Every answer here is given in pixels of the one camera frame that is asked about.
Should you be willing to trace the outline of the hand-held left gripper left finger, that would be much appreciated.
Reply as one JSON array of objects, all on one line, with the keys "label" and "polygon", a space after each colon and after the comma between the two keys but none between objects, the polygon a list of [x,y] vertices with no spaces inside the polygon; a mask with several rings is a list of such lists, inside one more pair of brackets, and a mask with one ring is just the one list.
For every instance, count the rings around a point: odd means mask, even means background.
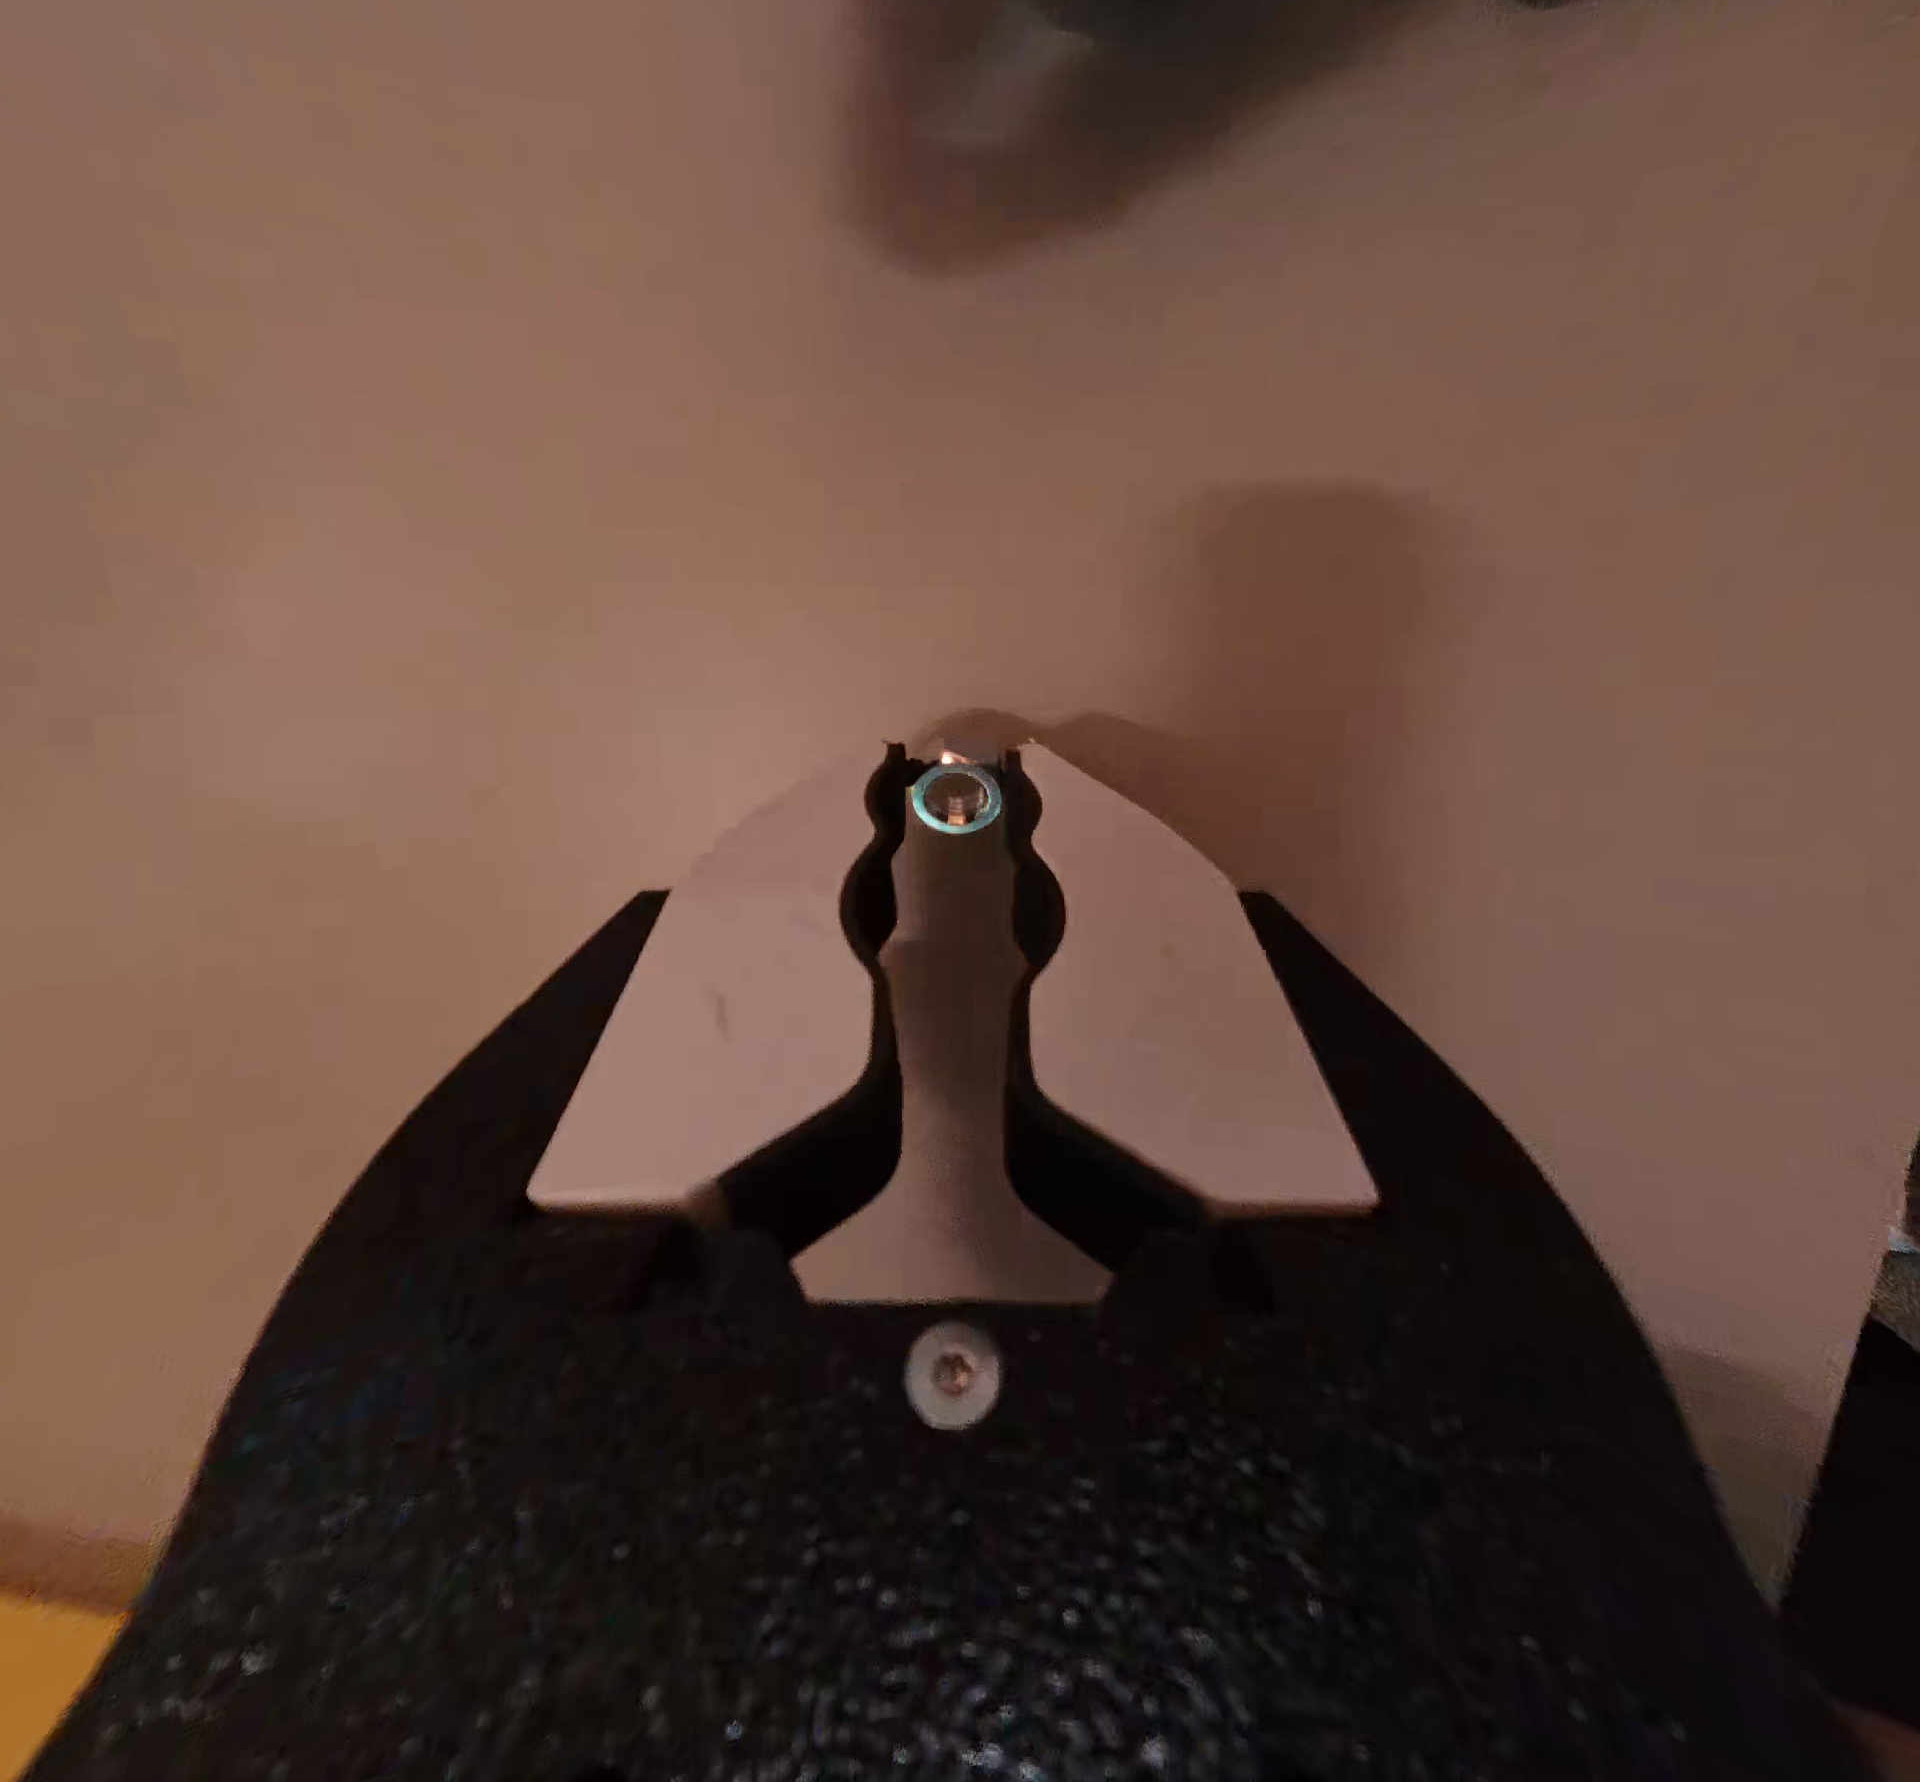
[{"label": "hand-held left gripper left finger", "polygon": [[545,1213],[828,1237],[899,1168],[878,954],[898,924],[899,744],[812,767],[676,883],[526,1185]]}]

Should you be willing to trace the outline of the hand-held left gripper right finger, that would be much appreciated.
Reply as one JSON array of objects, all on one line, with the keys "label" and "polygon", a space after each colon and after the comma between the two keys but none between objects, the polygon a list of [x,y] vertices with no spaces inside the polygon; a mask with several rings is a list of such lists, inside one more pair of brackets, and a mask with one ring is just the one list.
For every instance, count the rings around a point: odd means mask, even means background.
[{"label": "hand-held left gripper right finger", "polygon": [[1103,1269],[1161,1233],[1373,1215],[1377,1181],[1234,883],[1041,744],[1007,751],[1002,793],[1021,1204]]}]

